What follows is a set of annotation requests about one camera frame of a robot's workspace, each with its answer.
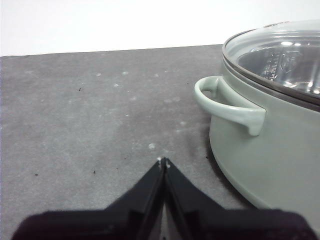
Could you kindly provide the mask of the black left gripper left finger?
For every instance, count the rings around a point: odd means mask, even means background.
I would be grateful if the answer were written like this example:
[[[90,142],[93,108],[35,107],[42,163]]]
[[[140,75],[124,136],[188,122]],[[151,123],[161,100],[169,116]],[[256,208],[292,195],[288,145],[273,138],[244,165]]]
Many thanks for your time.
[[[14,240],[149,240],[160,235],[166,160],[162,158],[105,209],[47,211],[27,217]]]

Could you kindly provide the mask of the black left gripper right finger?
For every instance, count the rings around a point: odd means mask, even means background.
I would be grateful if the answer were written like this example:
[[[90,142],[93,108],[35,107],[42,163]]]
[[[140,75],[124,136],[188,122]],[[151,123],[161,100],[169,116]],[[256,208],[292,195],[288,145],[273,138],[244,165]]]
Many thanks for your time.
[[[226,209],[162,158],[165,204],[184,240],[314,240],[299,214],[279,209]]]

